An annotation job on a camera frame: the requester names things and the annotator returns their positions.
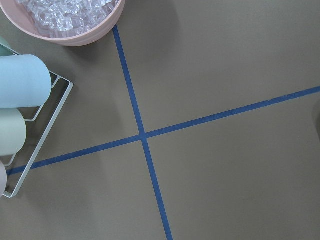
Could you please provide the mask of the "light blue cup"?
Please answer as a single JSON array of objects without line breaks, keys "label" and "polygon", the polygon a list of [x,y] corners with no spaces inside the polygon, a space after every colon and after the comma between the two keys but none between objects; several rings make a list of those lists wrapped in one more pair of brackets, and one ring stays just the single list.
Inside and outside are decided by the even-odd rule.
[{"label": "light blue cup", "polygon": [[52,80],[47,66],[30,54],[0,58],[0,107],[39,107],[50,97]]}]

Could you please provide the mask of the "beige cup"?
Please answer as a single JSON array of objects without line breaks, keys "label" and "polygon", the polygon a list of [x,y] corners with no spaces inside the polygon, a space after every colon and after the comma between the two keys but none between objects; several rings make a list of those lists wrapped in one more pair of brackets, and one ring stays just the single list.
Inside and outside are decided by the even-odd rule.
[{"label": "beige cup", "polygon": [[0,161],[0,196],[2,197],[7,187],[7,171],[5,165]]}]

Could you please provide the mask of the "pale green cup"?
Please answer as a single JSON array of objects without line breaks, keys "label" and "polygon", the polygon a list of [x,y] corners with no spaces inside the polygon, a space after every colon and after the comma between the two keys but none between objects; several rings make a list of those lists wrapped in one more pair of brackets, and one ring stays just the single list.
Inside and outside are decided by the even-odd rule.
[{"label": "pale green cup", "polygon": [[16,108],[0,110],[0,156],[18,153],[25,144],[27,137],[26,122]]}]

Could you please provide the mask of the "pink bowl with ice cubes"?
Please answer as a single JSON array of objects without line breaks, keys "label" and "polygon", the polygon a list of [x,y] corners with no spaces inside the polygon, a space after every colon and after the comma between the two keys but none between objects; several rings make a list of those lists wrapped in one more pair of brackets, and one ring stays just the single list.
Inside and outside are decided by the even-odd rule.
[{"label": "pink bowl with ice cubes", "polygon": [[83,34],[66,38],[50,38],[40,35],[32,17],[15,0],[2,0],[0,8],[16,28],[29,36],[64,47],[81,47],[100,40],[113,29],[122,15],[125,3],[124,0],[119,0],[110,15],[93,29]]}]

